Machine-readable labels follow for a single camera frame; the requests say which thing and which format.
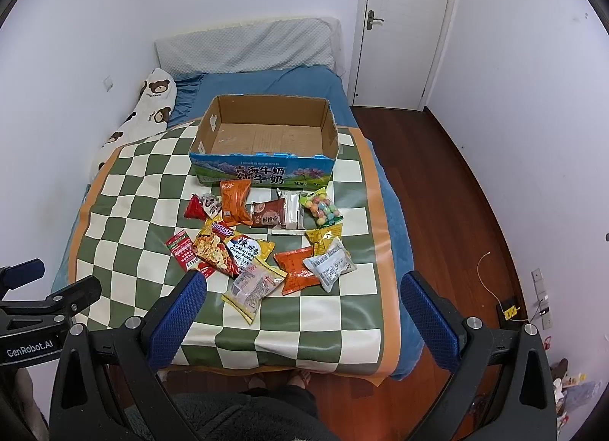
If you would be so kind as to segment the red green spicy strip packet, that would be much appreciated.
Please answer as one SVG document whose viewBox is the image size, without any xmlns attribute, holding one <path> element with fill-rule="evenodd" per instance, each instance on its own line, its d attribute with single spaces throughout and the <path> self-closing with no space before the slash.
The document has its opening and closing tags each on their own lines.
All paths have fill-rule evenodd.
<svg viewBox="0 0 609 441">
<path fill-rule="evenodd" d="M 174 236 L 165 241 L 165 245 L 185 272 L 196 270 L 204 278 L 209 278 L 213 275 L 215 269 L 206 262 L 203 262 L 202 259 L 199 259 L 193 252 L 193 242 L 185 230 L 175 233 Z"/>
</svg>

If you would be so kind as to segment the yellow instant noodle packet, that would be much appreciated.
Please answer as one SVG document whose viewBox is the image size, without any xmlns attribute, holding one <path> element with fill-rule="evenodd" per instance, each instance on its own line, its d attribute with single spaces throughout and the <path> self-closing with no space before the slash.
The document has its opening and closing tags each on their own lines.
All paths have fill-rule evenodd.
<svg viewBox="0 0 609 441">
<path fill-rule="evenodd" d="M 265 262 L 275 246 L 274 242 L 254 239 L 221 221 L 212 221 L 195 237 L 193 252 L 217 271 L 235 278 L 252 259 Z"/>
</svg>

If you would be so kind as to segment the clear yellow pastry packet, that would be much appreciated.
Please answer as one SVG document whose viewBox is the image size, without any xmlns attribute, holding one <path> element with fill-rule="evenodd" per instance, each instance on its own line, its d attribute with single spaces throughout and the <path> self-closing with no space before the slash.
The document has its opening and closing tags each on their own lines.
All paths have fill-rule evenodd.
<svg viewBox="0 0 609 441">
<path fill-rule="evenodd" d="M 229 284 L 222 300 L 252 325 L 261 305 L 285 280 L 287 273 L 254 258 Z"/>
</svg>

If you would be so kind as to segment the brown crisp cake packet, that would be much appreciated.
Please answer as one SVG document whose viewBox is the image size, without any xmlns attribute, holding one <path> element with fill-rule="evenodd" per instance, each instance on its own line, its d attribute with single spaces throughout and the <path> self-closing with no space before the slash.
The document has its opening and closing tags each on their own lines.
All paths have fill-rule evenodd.
<svg viewBox="0 0 609 441">
<path fill-rule="evenodd" d="M 251 220 L 254 228 L 282 227 L 285 221 L 285 200 L 279 198 L 266 202 L 253 202 Z"/>
</svg>

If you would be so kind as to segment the green white checkered mat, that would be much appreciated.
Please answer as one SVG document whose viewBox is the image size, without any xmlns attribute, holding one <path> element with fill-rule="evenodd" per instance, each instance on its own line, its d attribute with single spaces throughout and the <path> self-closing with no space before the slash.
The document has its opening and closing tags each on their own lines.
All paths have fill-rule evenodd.
<svg viewBox="0 0 609 441">
<path fill-rule="evenodd" d="M 388 223 L 375 161 L 357 128 L 339 131 L 327 188 L 302 229 L 185 217 L 202 186 L 182 125 L 119 147 L 93 181 L 74 231 L 68 278 L 93 275 L 91 330 L 148 311 L 195 268 L 207 297 L 174 364 L 222 371 L 299 367 L 380 383 L 403 344 Z"/>
</svg>

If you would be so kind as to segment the small red white packet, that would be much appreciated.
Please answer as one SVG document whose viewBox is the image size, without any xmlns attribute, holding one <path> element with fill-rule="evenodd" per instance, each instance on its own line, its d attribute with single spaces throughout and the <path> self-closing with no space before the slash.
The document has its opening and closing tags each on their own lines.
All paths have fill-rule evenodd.
<svg viewBox="0 0 609 441">
<path fill-rule="evenodd" d="M 184 211 L 184 217 L 191 220 L 212 220 L 222 213 L 222 202 L 212 194 L 192 194 Z"/>
</svg>

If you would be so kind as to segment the white grey snack packet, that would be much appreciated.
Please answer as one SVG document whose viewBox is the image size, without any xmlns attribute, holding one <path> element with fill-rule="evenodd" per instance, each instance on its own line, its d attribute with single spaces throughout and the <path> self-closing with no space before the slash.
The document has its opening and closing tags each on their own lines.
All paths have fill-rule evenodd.
<svg viewBox="0 0 609 441">
<path fill-rule="evenodd" d="M 340 238 L 333 238 L 323 255 L 305 258 L 303 265 L 319 279 L 327 293 L 332 291 L 341 276 L 357 269 Z"/>
</svg>

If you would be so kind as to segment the white bear print pillow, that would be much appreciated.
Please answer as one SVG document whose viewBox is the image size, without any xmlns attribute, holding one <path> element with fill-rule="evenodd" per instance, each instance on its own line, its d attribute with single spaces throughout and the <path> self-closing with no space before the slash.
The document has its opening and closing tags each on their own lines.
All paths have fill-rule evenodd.
<svg viewBox="0 0 609 441">
<path fill-rule="evenodd" d="M 161 68 L 153 70 L 142 82 L 134 109 L 98 150 L 92 163 L 90 180 L 97 176 L 119 146 L 163 132 L 174 110 L 176 97 L 177 85 L 171 75 Z"/>
</svg>

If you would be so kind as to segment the yellow snack packet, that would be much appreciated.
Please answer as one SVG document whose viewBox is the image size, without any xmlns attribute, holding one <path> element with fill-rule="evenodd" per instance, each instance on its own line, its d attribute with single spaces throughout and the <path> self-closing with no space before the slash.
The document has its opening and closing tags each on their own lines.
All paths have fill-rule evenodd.
<svg viewBox="0 0 609 441">
<path fill-rule="evenodd" d="M 333 224 L 332 226 L 306 230 L 306 238 L 313 246 L 313 255 L 323 255 L 332 244 L 332 240 L 342 237 L 342 224 Z"/>
</svg>

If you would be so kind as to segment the colourful candy bag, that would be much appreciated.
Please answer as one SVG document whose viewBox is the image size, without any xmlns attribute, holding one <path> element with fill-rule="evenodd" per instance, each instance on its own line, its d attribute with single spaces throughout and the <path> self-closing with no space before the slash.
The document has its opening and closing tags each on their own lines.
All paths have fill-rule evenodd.
<svg viewBox="0 0 609 441">
<path fill-rule="evenodd" d="M 343 220 L 341 211 L 335 206 L 332 198 L 326 192 L 326 188 L 301 194 L 299 202 L 306 210 L 310 211 L 319 228 L 333 226 Z"/>
</svg>

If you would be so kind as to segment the blue bed sheet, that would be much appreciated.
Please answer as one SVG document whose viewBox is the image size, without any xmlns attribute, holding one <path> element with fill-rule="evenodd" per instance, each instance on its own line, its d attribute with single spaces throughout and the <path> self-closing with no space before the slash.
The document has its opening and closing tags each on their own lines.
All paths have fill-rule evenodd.
<svg viewBox="0 0 609 441">
<path fill-rule="evenodd" d="M 344 92 L 342 80 L 325 66 L 301 66 L 285 70 L 223 74 L 191 73 L 174 76 L 174 81 L 177 85 L 177 97 L 167 128 L 199 118 L 209 107 L 213 98 L 217 95 L 227 94 L 323 98 L 332 107 L 335 122 L 339 127 L 358 128 Z M 414 269 L 412 245 L 400 199 L 387 179 L 373 143 L 367 139 L 367 145 L 375 162 L 384 208 L 388 215 L 388 230 L 396 270 L 396 284 L 399 290 L 403 274 Z M 52 285 L 53 291 L 61 290 L 68 284 L 68 252 L 76 225 L 77 218 L 74 220 L 60 268 Z M 400 304 L 400 327 L 402 328 L 400 358 L 396 369 L 390 375 L 395 380 L 406 378 L 414 370 L 423 347 L 422 338 L 403 304 Z"/>
</svg>

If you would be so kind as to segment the grey dotted pillow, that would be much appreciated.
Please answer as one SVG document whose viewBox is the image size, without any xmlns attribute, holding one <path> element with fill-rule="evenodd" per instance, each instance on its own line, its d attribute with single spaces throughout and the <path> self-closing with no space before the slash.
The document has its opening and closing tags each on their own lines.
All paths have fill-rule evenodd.
<svg viewBox="0 0 609 441">
<path fill-rule="evenodd" d="M 325 66 L 344 74 L 338 19 L 260 19 L 155 41 L 160 67 L 172 75 L 241 73 Z"/>
</svg>

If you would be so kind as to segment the white door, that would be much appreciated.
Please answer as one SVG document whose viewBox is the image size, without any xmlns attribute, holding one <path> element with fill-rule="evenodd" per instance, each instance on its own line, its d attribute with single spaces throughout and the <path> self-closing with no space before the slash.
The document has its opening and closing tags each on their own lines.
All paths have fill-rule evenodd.
<svg viewBox="0 0 609 441">
<path fill-rule="evenodd" d="M 348 99 L 422 110 L 432 91 L 455 0 L 358 0 Z M 383 24 L 365 29 L 373 9 Z"/>
</svg>

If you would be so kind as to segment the white wall power strip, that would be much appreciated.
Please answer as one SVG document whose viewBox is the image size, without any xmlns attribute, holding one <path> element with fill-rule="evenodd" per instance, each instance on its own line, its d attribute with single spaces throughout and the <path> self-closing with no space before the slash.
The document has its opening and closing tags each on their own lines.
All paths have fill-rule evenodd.
<svg viewBox="0 0 609 441">
<path fill-rule="evenodd" d="M 546 291 L 545 281 L 540 268 L 532 270 L 532 283 L 536 293 L 536 310 L 533 319 L 541 320 L 542 329 L 548 331 L 553 326 L 551 309 L 549 305 L 549 294 Z"/>
</svg>

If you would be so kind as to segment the wall outlet left wall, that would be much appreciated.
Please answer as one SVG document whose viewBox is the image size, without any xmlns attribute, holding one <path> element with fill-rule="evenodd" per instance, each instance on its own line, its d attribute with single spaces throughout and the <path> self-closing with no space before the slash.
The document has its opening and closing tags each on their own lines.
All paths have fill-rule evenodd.
<svg viewBox="0 0 609 441">
<path fill-rule="evenodd" d="M 103 86 L 105 87 L 106 92 L 109 92 L 113 88 L 113 79 L 110 76 L 106 76 L 103 79 Z"/>
</svg>

